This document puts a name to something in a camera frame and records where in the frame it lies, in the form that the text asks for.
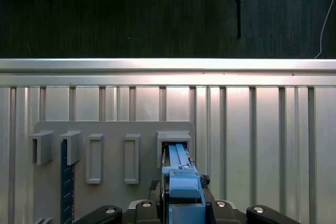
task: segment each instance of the metal panel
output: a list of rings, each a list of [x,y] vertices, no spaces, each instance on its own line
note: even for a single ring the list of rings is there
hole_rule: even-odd
[[[224,197],[223,167],[225,166],[224,146],[221,136],[221,93],[219,87],[210,87],[208,93],[208,171],[211,178],[210,189],[215,198]]]
[[[197,132],[197,168],[211,175],[211,186],[219,197],[233,201],[242,211],[249,198],[302,223],[333,223],[329,209],[336,204],[330,197],[335,194],[335,177],[327,170],[336,164],[334,144],[328,142],[334,134],[330,119],[334,116],[335,60],[0,60],[0,73],[0,87],[4,87],[0,88],[0,161],[8,165],[10,158],[16,161],[15,169],[14,160],[10,162],[11,175],[8,167],[0,166],[1,223],[7,223],[8,213],[12,223],[22,223],[26,217],[31,223],[33,178],[29,167],[23,169],[29,148],[24,138],[38,120],[38,111],[41,120],[191,120]],[[95,86],[95,91],[77,92],[90,90],[88,86]],[[249,102],[247,87],[252,90]],[[306,87],[315,87],[316,94]],[[284,94],[280,97],[279,88]],[[244,90],[239,97],[245,102],[233,97],[238,90]],[[153,114],[144,113],[145,104],[154,104]],[[242,125],[249,127],[249,133]],[[13,149],[11,156],[10,143],[16,152]],[[236,152],[239,162],[234,162]],[[247,187],[239,189],[234,184],[240,172],[250,173],[236,180],[237,185],[247,185],[250,179],[248,195]],[[14,187],[15,201],[11,198]]]
[[[137,87],[135,120],[159,121],[159,87]]]
[[[335,223],[336,88],[315,89],[316,206],[318,223]]]
[[[226,106],[227,200],[246,209],[251,204],[249,88],[227,88]]]
[[[190,120],[190,88],[166,88],[166,119],[167,121]]]
[[[46,120],[69,120],[69,87],[46,88]]]
[[[16,89],[15,223],[33,223],[33,147],[28,136],[39,121],[39,98],[40,88]]]
[[[200,174],[208,174],[207,87],[196,87],[196,165]]]
[[[309,224],[309,125],[308,125],[308,88],[297,88],[299,166],[297,181],[297,212],[301,223]]]
[[[99,87],[76,87],[76,121],[99,120]]]
[[[105,88],[105,120],[116,121],[118,119],[118,88]]]
[[[335,60],[283,59],[0,59],[0,72],[75,72],[144,70],[304,70],[334,71]]]
[[[118,89],[118,121],[130,119],[130,88],[120,87]]]
[[[284,73],[274,75],[272,73],[262,74],[201,74],[199,72],[188,74],[119,74],[108,75],[98,73],[91,75],[66,75],[59,76],[45,75],[43,73],[30,74],[4,74],[0,78],[0,87],[26,87],[26,86],[66,86],[71,83],[74,86],[336,86],[336,76],[324,75],[301,75]]]
[[[256,88],[257,204],[280,209],[279,89]]]
[[[286,214],[309,223],[308,89],[286,88]]]
[[[0,88],[0,223],[8,223],[9,212],[10,90],[10,88]]]

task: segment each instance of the corrugated metal wall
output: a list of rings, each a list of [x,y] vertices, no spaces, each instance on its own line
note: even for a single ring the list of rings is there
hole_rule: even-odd
[[[33,220],[27,137],[39,120],[191,121],[216,198],[334,223],[335,97],[335,87],[2,87],[0,223]]]

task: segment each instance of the rectangular slot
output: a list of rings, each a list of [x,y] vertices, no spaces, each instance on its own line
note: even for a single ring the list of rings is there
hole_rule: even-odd
[[[36,164],[37,161],[37,139],[33,139],[33,164]]]
[[[88,184],[100,184],[102,182],[102,140],[102,134],[92,134],[87,139],[86,182]]]
[[[33,142],[33,163],[42,165],[53,159],[53,132],[40,132],[29,136]]]
[[[124,138],[125,144],[125,183],[139,183],[139,140],[140,135],[128,134]]]

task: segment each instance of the gray bracket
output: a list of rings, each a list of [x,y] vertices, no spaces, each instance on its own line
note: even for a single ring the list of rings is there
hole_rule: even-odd
[[[61,141],[67,141],[67,165],[80,160],[80,131],[71,131],[59,136]]]
[[[157,167],[161,167],[162,162],[162,144],[163,143],[186,143],[187,150],[191,155],[194,153],[194,146],[192,145],[192,138],[189,131],[157,131]]]
[[[139,141],[140,135],[127,134],[125,144],[125,183],[139,183]]]
[[[103,175],[103,134],[91,134],[86,141],[86,182],[100,184]]]
[[[44,131],[29,136],[33,142],[33,163],[42,165],[53,159],[52,143],[54,141],[53,131]]]
[[[34,224],[42,224],[44,222],[44,218],[40,218],[34,222]]]
[[[52,220],[52,218],[48,218],[46,220],[44,220],[44,218],[40,218],[34,224],[51,224]]]
[[[51,224],[52,220],[53,220],[52,218],[48,218],[42,224]]]

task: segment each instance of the gray plastic board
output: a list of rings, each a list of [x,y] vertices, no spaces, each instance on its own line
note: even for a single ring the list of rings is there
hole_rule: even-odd
[[[54,132],[51,140],[52,160],[34,166],[34,221],[39,218],[53,218],[54,223],[60,222],[60,143],[63,134],[80,131],[79,161],[75,163],[75,219],[103,205],[116,205],[126,210],[130,202],[148,197],[151,181],[161,178],[161,171],[157,167],[157,131],[188,132],[193,145],[190,155],[195,158],[195,126],[190,122],[44,121],[35,125],[35,133],[46,131]],[[102,146],[99,145],[99,141],[92,141],[92,136],[95,138],[100,134],[103,135],[100,143]],[[132,145],[130,136],[139,136],[139,139],[137,142],[133,141]],[[92,148],[88,147],[88,139],[95,143]],[[125,153],[132,153],[132,148],[136,152],[137,147],[139,183],[127,184],[125,176],[136,174],[134,166],[137,155],[134,154],[134,157],[130,158],[126,156],[131,166],[128,170]],[[88,172],[93,176],[101,176],[101,180],[93,180],[97,181],[97,184],[87,183],[87,157],[91,159],[92,165],[92,170]],[[99,168],[99,171],[96,171],[94,167],[100,164],[101,171]]]

